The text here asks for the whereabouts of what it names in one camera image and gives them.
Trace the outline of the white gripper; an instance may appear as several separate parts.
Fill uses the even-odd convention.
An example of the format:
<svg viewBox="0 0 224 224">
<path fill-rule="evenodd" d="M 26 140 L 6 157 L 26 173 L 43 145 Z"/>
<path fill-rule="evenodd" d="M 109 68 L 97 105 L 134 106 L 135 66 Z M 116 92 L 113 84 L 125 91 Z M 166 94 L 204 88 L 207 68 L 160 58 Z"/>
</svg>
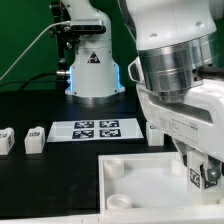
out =
<svg viewBox="0 0 224 224">
<path fill-rule="evenodd" d="M 146 120 L 173 138 L 183 165 L 187 166 L 189 145 L 209 155 L 200 166 L 202 178 L 218 181 L 220 161 L 224 162 L 224 82 L 204 79 L 202 85 L 185 91 L 183 103 L 174 104 L 163 103 L 142 84 L 136 89 Z"/>
</svg>

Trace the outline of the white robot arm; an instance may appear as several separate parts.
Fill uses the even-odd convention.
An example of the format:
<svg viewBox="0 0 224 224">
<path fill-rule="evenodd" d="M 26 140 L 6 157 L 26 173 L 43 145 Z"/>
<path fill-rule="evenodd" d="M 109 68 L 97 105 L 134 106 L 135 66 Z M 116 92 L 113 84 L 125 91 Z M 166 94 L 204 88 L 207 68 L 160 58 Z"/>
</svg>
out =
<svg viewBox="0 0 224 224">
<path fill-rule="evenodd" d="M 122 92 L 111 52 L 111 23 L 89 0 L 60 0 L 67 33 L 80 42 L 66 94 L 82 103 Z M 129 66 L 146 120 L 172 137 L 183 161 L 208 182 L 224 164 L 224 81 L 218 79 L 217 0 L 117 0 L 135 33 Z"/>
</svg>

